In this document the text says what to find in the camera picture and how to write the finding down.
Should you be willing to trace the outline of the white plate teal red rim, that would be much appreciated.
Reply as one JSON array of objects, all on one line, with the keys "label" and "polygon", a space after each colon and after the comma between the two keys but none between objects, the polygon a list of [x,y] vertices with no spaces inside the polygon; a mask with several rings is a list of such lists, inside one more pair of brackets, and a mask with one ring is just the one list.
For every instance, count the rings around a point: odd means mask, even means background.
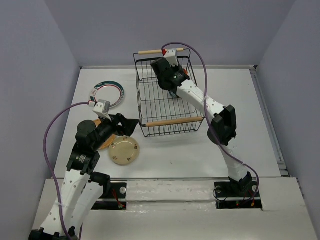
[{"label": "white plate teal red rim", "polygon": [[125,98],[124,87],[116,81],[103,81],[95,85],[89,93],[89,101],[97,103],[98,100],[110,102],[110,108],[121,104]]}]

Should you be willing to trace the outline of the black wire dish rack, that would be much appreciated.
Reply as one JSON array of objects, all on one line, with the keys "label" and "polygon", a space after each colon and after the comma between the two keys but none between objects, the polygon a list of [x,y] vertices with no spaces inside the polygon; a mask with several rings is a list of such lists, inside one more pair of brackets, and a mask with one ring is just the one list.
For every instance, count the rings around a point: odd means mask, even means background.
[{"label": "black wire dish rack", "polygon": [[161,56],[133,54],[136,72],[137,105],[144,137],[159,137],[199,130],[203,115],[182,98],[172,98],[159,87],[151,63]]}]

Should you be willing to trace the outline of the white plate teal lettered rim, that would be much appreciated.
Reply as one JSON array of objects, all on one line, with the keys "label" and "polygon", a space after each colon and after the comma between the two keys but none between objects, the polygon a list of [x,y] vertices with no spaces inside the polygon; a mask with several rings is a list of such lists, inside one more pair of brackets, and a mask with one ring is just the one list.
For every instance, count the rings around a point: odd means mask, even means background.
[{"label": "white plate teal lettered rim", "polygon": [[174,92],[169,91],[169,94],[170,94],[170,96],[171,96],[172,98],[177,98],[177,95],[176,95]]}]

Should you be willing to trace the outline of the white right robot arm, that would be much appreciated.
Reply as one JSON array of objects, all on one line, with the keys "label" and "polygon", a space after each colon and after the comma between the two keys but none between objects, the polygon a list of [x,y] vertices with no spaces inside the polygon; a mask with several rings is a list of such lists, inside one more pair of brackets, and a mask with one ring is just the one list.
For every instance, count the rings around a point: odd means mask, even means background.
[{"label": "white right robot arm", "polygon": [[208,123],[207,136],[217,145],[228,169],[229,182],[226,189],[235,196],[244,196],[253,181],[248,166],[233,156],[229,142],[237,135],[236,110],[232,105],[224,106],[205,93],[191,80],[178,64],[170,64],[164,57],[151,62],[161,89],[174,93],[187,101],[205,117]]}]

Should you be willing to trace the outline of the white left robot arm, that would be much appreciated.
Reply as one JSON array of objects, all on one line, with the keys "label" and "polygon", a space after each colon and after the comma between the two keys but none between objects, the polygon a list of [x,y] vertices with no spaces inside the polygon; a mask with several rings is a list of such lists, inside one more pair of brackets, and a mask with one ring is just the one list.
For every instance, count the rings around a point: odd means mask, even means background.
[{"label": "white left robot arm", "polygon": [[30,240],[78,240],[96,201],[110,194],[110,176],[95,171],[100,159],[98,150],[112,135],[130,137],[140,121],[120,113],[100,121],[99,125],[92,120],[78,124],[63,183],[57,186],[57,198],[39,229],[31,231]]}]

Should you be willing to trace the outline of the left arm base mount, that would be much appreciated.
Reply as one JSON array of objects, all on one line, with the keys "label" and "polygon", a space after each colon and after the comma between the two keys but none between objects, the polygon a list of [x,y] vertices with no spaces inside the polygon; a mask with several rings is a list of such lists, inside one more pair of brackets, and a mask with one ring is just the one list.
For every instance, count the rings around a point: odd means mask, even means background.
[{"label": "left arm base mount", "polygon": [[92,210],[125,211],[127,209],[127,183],[112,182],[109,192],[104,192]]}]

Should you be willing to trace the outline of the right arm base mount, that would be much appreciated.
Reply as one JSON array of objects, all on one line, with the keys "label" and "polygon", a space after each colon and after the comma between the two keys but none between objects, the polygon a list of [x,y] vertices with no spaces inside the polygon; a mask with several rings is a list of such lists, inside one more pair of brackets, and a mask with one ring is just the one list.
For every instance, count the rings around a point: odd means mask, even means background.
[{"label": "right arm base mount", "polygon": [[263,209],[260,193],[252,198],[257,188],[257,182],[250,183],[247,190],[236,193],[230,188],[229,181],[218,181],[214,183],[213,197],[218,210],[234,209]]}]

